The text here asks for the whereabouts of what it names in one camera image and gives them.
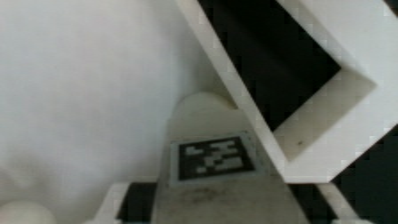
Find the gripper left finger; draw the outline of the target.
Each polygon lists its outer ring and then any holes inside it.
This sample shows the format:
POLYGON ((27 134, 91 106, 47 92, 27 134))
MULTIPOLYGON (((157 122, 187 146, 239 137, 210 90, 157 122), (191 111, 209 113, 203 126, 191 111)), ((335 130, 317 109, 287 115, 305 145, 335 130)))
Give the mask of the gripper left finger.
POLYGON ((88 224, 152 224, 155 193, 155 182, 114 184, 88 224))

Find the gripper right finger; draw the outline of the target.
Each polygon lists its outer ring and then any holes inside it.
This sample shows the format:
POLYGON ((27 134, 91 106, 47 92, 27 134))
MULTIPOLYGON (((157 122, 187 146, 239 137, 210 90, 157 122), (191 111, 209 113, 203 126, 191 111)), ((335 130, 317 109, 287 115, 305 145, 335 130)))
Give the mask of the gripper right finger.
POLYGON ((372 224, 363 219, 335 183, 292 184, 310 224, 372 224))

